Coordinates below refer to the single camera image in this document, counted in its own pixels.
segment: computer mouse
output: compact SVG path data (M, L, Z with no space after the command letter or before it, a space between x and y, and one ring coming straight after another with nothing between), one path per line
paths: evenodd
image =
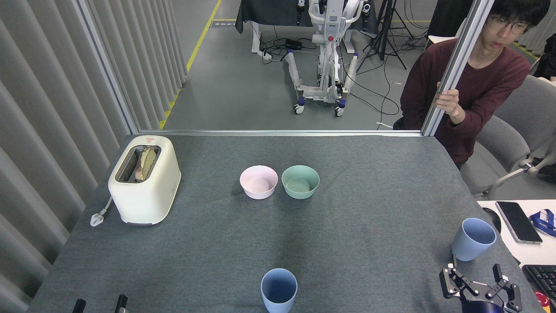
M483 210L490 216L490 219L492 219L492 224L494 224L494 227L496 228L498 233L500 233L502 231L502 222L500 221L500 217L498 216L498 214L496 214L495 211L489 208L483 208Z

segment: pink bowl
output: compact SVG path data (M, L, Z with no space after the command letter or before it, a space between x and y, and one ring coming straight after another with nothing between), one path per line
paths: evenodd
M268 198L278 183L278 174L264 165L255 165L241 173L240 184L245 194L253 199Z

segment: black hair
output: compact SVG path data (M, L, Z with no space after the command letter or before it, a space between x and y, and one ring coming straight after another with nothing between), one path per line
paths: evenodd
M536 26L547 14L549 7L550 0L495 0L490 14Z

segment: floor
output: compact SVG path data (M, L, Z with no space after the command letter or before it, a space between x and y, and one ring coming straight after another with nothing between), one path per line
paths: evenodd
M332 104L314 101L308 101L304 112L296 115L292 109L296 96L287 63L279 61L280 56L273 58L278 61L269 62L251 53L252 30L248 23L243 34L233 27L205 27L212 19L233 22L240 0L199 0L195 10L190 10L190 3L172 0L178 37L191 67L187 84L180 91L164 130L387 130L401 117L399 99L409 70L403 68L396 56L386 56L384 61L377 55L361 57L368 52L370 42L363 34L354 32L352 37L364 61L360 61L363 65L355 80L358 85L347 99L343 116L334 115ZM389 36L396 49L402 50L399 56L408 68L422 53L426 41L411 40L408 30L414 37L423 37L435 2L419 8L410 6L411 1L409 7L407 2L400 2L397 8L402 19L412 20L406 23L408 29L393 30ZM403 25L398 22L393 26ZM283 38L310 38L312 34L312 28L301 27L261 25L260 30L267 45L273 41L283 43ZM301 41L306 47L312 46L308 40ZM198 42L201 44L195 52ZM518 47L512 48L534 61ZM352 55L343 47L341 50L344 63L349 63ZM316 56L311 52L309 49L295 52L305 85L316 85ZM483 160L482 166L505 174L485 149L478 147L476 153ZM522 175L500 187L495 199L556 199L556 184Z

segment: gray office chair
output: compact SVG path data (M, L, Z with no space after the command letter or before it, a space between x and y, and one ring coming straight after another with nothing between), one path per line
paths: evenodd
M461 177L471 193L481 200L494 199L504 182L523 173L536 175L540 168L556 161L556 88L528 75L483 127L477 142L500 163L506 175L485 167L478 169L476 153L461 167ZM552 141L544 160L531 163L532 151Z

